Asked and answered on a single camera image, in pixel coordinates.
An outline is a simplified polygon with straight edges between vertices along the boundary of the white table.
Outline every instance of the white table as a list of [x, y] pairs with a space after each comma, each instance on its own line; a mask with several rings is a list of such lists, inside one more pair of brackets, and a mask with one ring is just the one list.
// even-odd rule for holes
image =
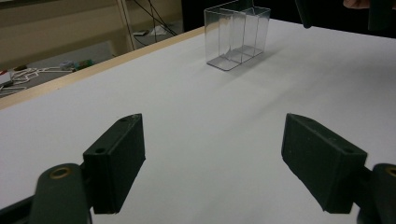
[[321, 211], [281, 159], [287, 113], [396, 162], [396, 40], [270, 21], [266, 52], [223, 72], [200, 34], [0, 110], [0, 208], [51, 166], [82, 163], [142, 113], [147, 160], [119, 214], [97, 223], [356, 223]]

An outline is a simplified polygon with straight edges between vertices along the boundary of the wooden table edge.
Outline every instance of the wooden table edge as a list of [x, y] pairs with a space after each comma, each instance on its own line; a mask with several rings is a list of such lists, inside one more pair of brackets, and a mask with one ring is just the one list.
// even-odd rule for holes
[[85, 68], [83, 70], [77, 71], [70, 75], [53, 79], [52, 81], [45, 82], [43, 84], [34, 86], [34, 87], [27, 89], [25, 91], [20, 91], [18, 93], [14, 93], [9, 96], [3, 97], [0, 99], [0, 110], [10, 107], [12, 105], [16, 105], [16, 104], [31, 100], [33, 98], [40, 96], [40, 95], [59, 90], [62, 87], [65, 87], [67, 85], [70, 85], [72, 83], [80, 81], [86, 77], [91, 77], [97, 73], [100, 73], [100, 72], [110, 69], [112, 67], [118, 66], [122, 63], [127, 63], [133, 59], [144, 56], [144, 55], [149, 54], [149, 53], [156, 51], [158, 49], [163, 49], [168, 46], [174, 45], [180, 41], [200, 35], [203, 32], [204, 32], [204, 27], [200, 27], [195, 30], [186, 32], [184, 34], [176, 35], [171, 38], [165, 39], [161, 42], [149, 45], [142, 49], [137, 49], [132, 52], [123, 54], [119, 57], [116, 57], [116, 58], [107, 60], [105, 62], [96, 64], [94, 66]]

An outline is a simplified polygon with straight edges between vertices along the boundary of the cable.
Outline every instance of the cable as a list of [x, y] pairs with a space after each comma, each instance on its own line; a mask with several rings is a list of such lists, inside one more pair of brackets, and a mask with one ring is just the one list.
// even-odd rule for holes
[[21, 71], [17, 71], [11, 74], [12, 85], [10, 87], [0, 86], [1, 91], [8, 91], [0, 93], [0, 96], [10, 95], [19, 91], [24, 91], [27, 87], [15, 87], [23, 83], [29, 82], [32, 78], [38, 77], [40, 73], [70, 73], [72, 71], [60, 70], [60, 67], [48, 67], [48, 68], [26, 68]]
[[145, 8], [142, 7], [142, 5], [140, 5], [136, 0], [134, 0], [135, 3], [137, 3], [138, 6], [140, 6], [143, 10], [146, 11], [146, 13], [148, 13], [150, 15], [151, 18], [153, 18], [155, 21], [157, 21], [159, 24], [161, 24], [163, 26], [163, 29], [166, 30], [168, 33], [170, 33], [171, 35], [177, 35], [177, 33], [175, 33], [173, 30], [171, 30], [170, 28], [168, 28], [166, 26], [166, 24], [164, 24], [163, 22], [159, 21], [157, 18], [155, 18], [153, 15], [151, 15]]
[[155, 29], [155, 20], [154, 20], [154, 13], [152, 13], [152, 4], [151, 1], [149, 1], [149, 8], [151, 9], [151, 17], [152, 17], [152, 29], [154, 30], [154, 38], [155, 38], [155, 43], [157, 43], [157, 30]]
[[172, 31], [172, 35], [177, 35], [176, 32], [174, 32], [173, 30], [171, 30], [166, 23], [163, 21], [163, 18], [161, 18], [160, 14], [158, 13], [157, 9], [155, 9], [154, 5], [151, 4], [151, 0], [148, 0], [150, 5], [152, 6], [152, 8], [154, 8], [155, 13], [157, 14], [158, 18], [160, 18], [160, 20], [163, 22], [163, 26], [166, 27], [168, 30]]
[[131, 37], [131, 35], [133, 35], [133, 34], [132, 34], [132, 31], [131, 31], [131, 28], [129, 27], [128, 19], [126, 18], [126, 14], [125, 14], [125, 6], [124, 6], [122, 1], [120, 1], [120, 2], [121, 2], [121, 6], [122, 6], [122, 11], [124, 12], [122, 14], [124, 15], [124, 19], [125, 19], [125, 22], [126, 22], [126, 28], [128, 29], [129, 38], [131, 40], [132, 49], [135, 50], [134, 41], [132, 40], [132, 37]]

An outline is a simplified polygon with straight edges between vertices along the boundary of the brass screw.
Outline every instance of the brass screw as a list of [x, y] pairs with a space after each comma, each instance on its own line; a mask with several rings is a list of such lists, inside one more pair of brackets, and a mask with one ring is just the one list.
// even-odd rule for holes
[[396, 167], [388, 166], [387, 168], [385, 168], [385, 171], [387, 171], [388, 174], [390, 174], [391, 176], [396, 177]]

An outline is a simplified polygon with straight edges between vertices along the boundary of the clear plastic box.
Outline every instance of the clear plastic box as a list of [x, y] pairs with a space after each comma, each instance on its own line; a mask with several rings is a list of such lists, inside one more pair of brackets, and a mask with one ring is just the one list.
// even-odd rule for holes
[[270, 8], [232, 1], [204, 13], [207, 64], [228, 71], [264, 52]]

